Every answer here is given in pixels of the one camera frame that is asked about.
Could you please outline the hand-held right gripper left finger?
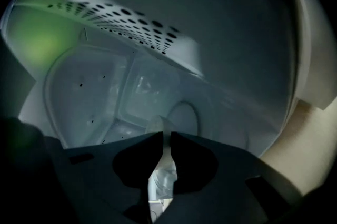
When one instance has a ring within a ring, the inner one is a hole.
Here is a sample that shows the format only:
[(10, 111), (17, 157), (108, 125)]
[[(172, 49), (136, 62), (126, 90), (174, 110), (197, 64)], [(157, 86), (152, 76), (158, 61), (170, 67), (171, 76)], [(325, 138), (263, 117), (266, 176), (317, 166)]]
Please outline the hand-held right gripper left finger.
[(163, 133), (67, 149), (72, 171), (122, 216), (152, 224), (148, 180), (163, 154)]

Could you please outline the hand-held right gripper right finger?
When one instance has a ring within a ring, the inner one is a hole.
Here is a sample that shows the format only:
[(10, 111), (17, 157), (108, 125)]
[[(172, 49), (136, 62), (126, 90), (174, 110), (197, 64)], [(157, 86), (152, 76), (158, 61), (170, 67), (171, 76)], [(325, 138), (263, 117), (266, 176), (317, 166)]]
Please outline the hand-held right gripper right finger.
[(283, 175), (246, 150), (172, 133), (177, 168), (168, 224), (266, 224), (301, 199)]

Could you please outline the small round dish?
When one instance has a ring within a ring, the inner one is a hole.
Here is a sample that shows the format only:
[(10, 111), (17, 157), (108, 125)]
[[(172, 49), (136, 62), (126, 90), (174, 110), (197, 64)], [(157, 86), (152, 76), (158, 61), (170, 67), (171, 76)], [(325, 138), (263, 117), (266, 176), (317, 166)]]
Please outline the small round dish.
[(174, 183), (177, 181), (176, 165), (171, 156), (170, 138), (175, 126), (166, 118), (155, 116), (146, 127), (148, 133), (162, 132), (163, 154), (148, 181), (148, 198), (152, 200), (173, 198)]

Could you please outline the white microwave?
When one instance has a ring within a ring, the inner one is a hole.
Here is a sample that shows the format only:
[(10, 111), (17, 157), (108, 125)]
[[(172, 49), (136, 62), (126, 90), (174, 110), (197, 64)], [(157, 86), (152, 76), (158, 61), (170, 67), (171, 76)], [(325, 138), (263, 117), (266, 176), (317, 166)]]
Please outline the white microwave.
[(337, 99), (337, 38), (319, 0), (0, 0), (23, 69), (10, 116), (65, 149), (141, 135), (190, 104), (187, 133), (261, 155), (295, 101)]

